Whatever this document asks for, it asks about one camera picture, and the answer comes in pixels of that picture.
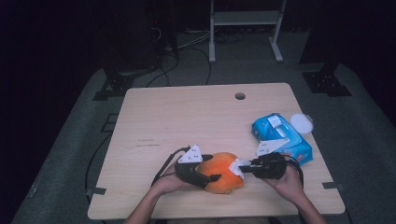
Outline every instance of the white shelf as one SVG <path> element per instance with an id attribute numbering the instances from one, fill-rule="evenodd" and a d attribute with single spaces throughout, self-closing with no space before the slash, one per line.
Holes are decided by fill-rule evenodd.
<path id="1" fill-rule="evenodd" d="M 279 11 L 228 11 L 215 12 L 214 25 L 276 24 Z"/>

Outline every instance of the dark background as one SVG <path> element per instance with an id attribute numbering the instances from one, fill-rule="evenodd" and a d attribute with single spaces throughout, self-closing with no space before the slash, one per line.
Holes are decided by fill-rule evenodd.
<path id="1" fill-rule="evenodd" d="M 217 7 L 229 3 L 221 0 Z M 236 10 L 275 5 L 232 1 Z M 394 5 L 289 0 L 282 30 L 311 28 L 301 63 L 337 55 L 396 123 Z M 155 1 L 1 1 L 0 223 L 8 223 L 18 210 L 94 72 L 109 64 L 154 65 L 161 53 L 150 40 L 152 25 L 174 21 L 178 32 L 208 28 L 209 2 L 176 1 L 174 13 L 163 14 L 168 9 Z"/>

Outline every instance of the tissue box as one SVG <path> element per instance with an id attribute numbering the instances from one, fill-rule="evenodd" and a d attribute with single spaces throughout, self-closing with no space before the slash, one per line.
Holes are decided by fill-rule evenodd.
<path id="1" fill-rule="evenodd" d="M 277 113 L 257 119 L 252 124 L 252 133 L 260 141 L 289 138 L 289 142 L 276 150 L 276 152 L 289 154 L 300 165 L 313 160 L 312 147 L 303 137 Z"/>

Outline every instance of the gray carpet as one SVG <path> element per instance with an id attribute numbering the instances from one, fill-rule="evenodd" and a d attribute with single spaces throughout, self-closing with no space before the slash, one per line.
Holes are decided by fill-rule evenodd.
<path id="1" fill-rule="evenodd" d="M 217 45 L 217 62 L 211 64 L 208 84 L 289 83 L 301 109 L 315 122 L 313 135 L 334 181 L 344 188 L 340 193 L 353 223 L 395 223 L 395 128 L 356 74 L 343 65 L 337 68 L 335 75 L 352 96 L 329 97 L 324 93 L 311 93 L 302 72 L 317 71 L 321 64 L 299 64 L 308 33 L 282 32 L 279 35 L 283 63 L 276 63 L 268 43 L 269 35 L 245 35 L 242 41 Z M 180 34 L 178 44 L 196 37 Z M 193 47 L 207 55 L 207 41 Z M 170 69 L 175 63 L 175 58 L 165 56 L 163 69 Z M 201 51 L 184 49 L 180 52 L 177 67 L 167 75 L 171 86 L 205 85 L 209 71 L 209 63 Z M 161 72 L 157 70 L 138 77 L 133 88 L 146 87 Z M 88 171 L 88 188 L 94 188 L 109 142 L 106 130 L 111 130 L 114 124 L 110 122 L 105 130 L 103 128 L 110 114 L 120 112 L 123 100 L 122 97 L 92 100 L 105 80 L 103 70 L 92 74 L 13 223 L 99 222 L 87 217 L 89 203 L 85 177 Z M 150 87 L 166 85 L 166 78 L 162 76 Z M 347 213 L 326 218 L 330 223 L 349 223 Z M 297 217 L 279 219 L 284 224 L 300 223 Z"/>

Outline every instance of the table hole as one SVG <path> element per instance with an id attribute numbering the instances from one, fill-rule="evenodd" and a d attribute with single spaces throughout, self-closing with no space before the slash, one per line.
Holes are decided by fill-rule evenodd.
<path id="1" fill-rule="evenodd" d="M 235 98 L 237 100 L 245 100 L 245 98 L 247 98 L 247 97 L 246 97 L 246 95 L 244 93 L 238 92 L 238 93 L 235 94 Z"/>

